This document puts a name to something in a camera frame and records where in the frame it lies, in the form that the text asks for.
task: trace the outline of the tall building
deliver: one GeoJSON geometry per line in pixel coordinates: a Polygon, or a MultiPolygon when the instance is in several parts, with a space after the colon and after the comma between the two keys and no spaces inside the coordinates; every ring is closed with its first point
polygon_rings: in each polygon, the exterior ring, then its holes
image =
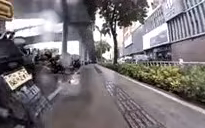
{"type": "Polygon", "coordinates": [[[132,32],[124,55],[154,60],[205,61],[205,0],[163,0],[132,32]]]}

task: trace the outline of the street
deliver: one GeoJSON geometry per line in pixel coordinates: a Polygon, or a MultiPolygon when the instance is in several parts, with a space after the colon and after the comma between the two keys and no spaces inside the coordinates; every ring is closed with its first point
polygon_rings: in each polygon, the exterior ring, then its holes
{"type": "Polygon", "coordinates": [[[46,128],[205,128],[205,110],[98,65],[60,83],[46,128]]]}

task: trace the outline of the shrub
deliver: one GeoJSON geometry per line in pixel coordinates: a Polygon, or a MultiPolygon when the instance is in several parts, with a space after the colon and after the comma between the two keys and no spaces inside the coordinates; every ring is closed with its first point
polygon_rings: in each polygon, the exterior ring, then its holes
{"type": "Polygon", "coordinates": [[[103,65],[123,75],[205,104],[205,66],[103,65]]]}

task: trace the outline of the scooter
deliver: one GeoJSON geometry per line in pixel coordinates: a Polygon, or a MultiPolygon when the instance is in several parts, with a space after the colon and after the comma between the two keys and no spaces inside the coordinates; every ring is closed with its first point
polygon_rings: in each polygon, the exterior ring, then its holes
{"type": "Polygon", "coordinates": [[[1,114],[0,124],[6,122],[6,128],[41,128],[40,116],[48,108],[50,103],[24,66],[13,33],[0,34],[0,110],[7,113],[1,114]]]}

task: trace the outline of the license plate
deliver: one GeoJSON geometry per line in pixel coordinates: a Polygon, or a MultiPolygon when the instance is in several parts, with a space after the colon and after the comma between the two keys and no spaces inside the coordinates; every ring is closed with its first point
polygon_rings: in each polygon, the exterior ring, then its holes
{"type": "Polygon", "coordinates": [[[6,83],[9,85],[11,90],[15,90],[20,87],[22,84],[32,79],[32,75],[28,74],[25,68],[22,68],[19,71],[11,73],[9,75],[3,76],[6,83]]]}

